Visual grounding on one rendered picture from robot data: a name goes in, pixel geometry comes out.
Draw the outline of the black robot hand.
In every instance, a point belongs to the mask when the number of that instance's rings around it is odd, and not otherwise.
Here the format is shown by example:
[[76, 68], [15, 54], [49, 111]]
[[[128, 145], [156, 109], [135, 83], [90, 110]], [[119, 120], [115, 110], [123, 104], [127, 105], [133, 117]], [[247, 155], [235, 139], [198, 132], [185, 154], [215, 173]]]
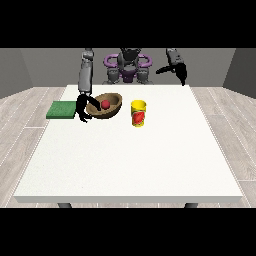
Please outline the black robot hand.
[[176, 65], [169, 65], [162, 67], [156, 71], [157, 74], [162, 74], [165, 72], [175, 73], [177, 78], [180, 80], [182, 85], [185, 85], [187, 79], [187, 69], [184, 63], [178, 63]]
[[92, 104], [98, 111], [101, 110], [99, 101], [91, 96], [87, 96], [86, 94], [80, 94], [76, 100], [76, 113], [79, 115], [79, 118], [82, 122], [92, 118], [91, 115], [84, 112], [87, 103]]

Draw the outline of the brown wooden bowl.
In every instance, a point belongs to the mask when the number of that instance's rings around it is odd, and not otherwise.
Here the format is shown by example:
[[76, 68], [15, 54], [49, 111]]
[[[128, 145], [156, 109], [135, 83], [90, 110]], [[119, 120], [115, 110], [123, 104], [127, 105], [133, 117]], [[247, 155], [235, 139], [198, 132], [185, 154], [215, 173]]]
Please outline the brown wooden bowl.
[[119, 112], [122, 106], [122, 96], [118, 93], [104, 93], [96, 96], [95, 99], [100, 103], [102, 103], [104, 100], [107, 100], [110, 103], [110, 107], [108, 109], [101, 109], [100, 111], [98, 111], [97, 108], [91, 103], [87, 104], [87, 113], [97, 119], [112, 118]]

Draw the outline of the green square pad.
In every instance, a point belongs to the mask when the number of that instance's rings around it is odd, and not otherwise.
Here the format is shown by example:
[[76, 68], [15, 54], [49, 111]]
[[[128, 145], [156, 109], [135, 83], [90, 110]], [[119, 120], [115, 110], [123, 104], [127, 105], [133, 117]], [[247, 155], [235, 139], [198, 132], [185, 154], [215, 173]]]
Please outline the green square pad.
[[47, 119], [73, 119], [76, 113], [75, 101], [53, 101], [47, 114]]

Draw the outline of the yellow cup with melon print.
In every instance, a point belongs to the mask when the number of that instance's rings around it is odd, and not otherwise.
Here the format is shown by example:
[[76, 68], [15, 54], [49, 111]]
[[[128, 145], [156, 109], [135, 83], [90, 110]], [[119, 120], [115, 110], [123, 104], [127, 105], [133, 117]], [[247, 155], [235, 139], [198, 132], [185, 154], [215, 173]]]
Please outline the yellow cup with melon print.
[[142, 127], [144, 125], [146, 113], [146, 102], [143, 100], [134, 100], [131, 102], [131, 117], [134, 127]]

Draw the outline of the grey and purple robot trunk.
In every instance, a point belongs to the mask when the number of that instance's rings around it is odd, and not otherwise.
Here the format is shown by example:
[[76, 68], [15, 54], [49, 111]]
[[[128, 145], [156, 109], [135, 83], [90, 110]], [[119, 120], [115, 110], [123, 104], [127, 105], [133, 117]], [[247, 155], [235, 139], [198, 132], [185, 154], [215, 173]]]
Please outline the grey and purple robot trunk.
[[149, 68], [152, 58], [141, 54], [141, 48], [122, 48], [118, 54], [110, 54], [104, 58], [108, 80], [105, 84], [117, 84], [119, 79], [124, 83], [132, 83], [137, 79], [139, 84], [151, 84]]

